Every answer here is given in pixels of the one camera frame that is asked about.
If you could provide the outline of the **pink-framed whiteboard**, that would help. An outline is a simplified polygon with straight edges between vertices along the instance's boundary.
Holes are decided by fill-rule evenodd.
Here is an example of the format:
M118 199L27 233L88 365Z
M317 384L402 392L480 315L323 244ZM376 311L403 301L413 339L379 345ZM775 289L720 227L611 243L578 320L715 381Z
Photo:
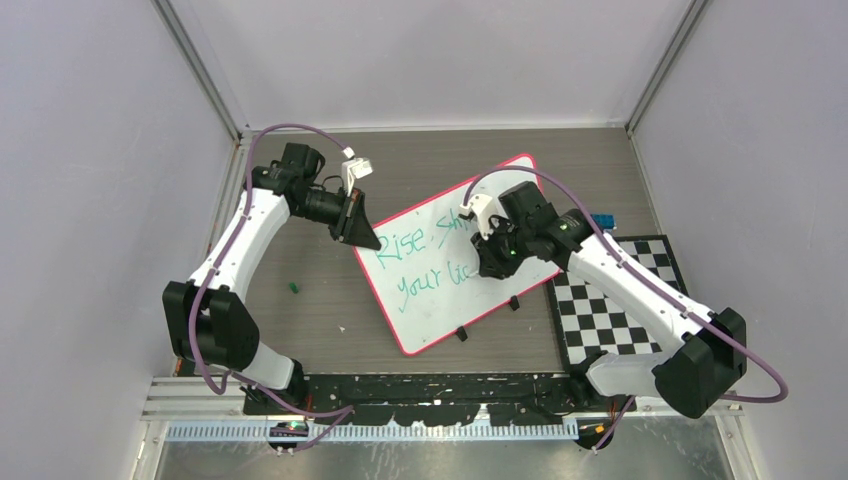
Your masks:
M497 197L523 181L541 182L529 172L536 162L528 154L502 165L503 171L479 184L467 179L377 223L379 251L355 248L377 304L405 355L420 354L558 274L555 264L531 258L505 280L466 276L466 271L479 267L471 244L477 227L459 217L466 190Z

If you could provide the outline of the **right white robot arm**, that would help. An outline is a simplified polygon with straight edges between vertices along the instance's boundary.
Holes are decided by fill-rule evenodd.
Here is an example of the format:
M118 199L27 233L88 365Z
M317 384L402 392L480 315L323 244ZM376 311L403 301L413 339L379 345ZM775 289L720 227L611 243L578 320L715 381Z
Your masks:
M747 371L744 318L716 313L671 288L578 209L560 215L532 181L498 198L466 194L460 216L476 223L471 244L483 278L505 280L528 259L555 264L600 290L658 344L654 353L594 353L574 373L571 397L596 410L617 395L650 396L688 418L702 416Z

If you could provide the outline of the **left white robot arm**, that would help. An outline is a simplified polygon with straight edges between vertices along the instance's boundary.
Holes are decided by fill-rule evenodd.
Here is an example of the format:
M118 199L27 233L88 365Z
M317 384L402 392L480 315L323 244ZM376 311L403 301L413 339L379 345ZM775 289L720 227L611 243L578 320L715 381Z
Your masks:
M307 398L303 367L260 339L244 304L247 289L270 241L290 217L327 226L343 244L377 250L380 242L355 182L372 173L371 162L345 148L341 187L329 191L316 179L326 164L316 149L286 144L280 159L252 169L239 204L206 261L185 282L170 282L162 300L177 357L230 370L269 388L280 412L298 412Z

